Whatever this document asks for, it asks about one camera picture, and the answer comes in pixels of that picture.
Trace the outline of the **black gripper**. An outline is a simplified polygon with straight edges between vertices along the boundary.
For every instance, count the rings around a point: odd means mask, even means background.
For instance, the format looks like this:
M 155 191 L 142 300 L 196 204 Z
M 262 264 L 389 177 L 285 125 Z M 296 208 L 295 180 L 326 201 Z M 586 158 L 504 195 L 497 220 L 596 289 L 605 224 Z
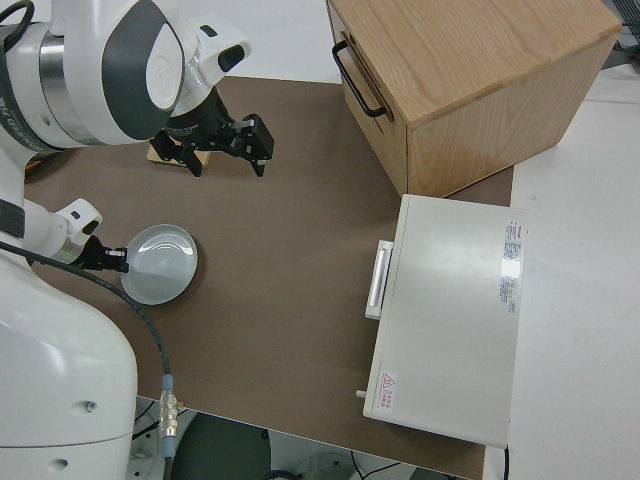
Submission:
M 273 156 L 274 139 L 258 114 L 234 120 L 213 88 L 196 108 L 172 116 L 152 138 L 152 148 L 161 161 L 187 165 L 195 177 L 200 177 L 203 169 L 196 151 L 243 158 L 258 177 L 263 177 L 266 162 Z
M 114 270 L 120 273 L 129 272 L 129 264 L 127 262 L 113 263 L 114 260 L 126 261 L 127 248 L 121 247 L 111 249 L 104 246 L 101 241 L 94 235 L 90 236 L 85 243 L 81 255 L 79 256 L 79 266 L 88 270 Z

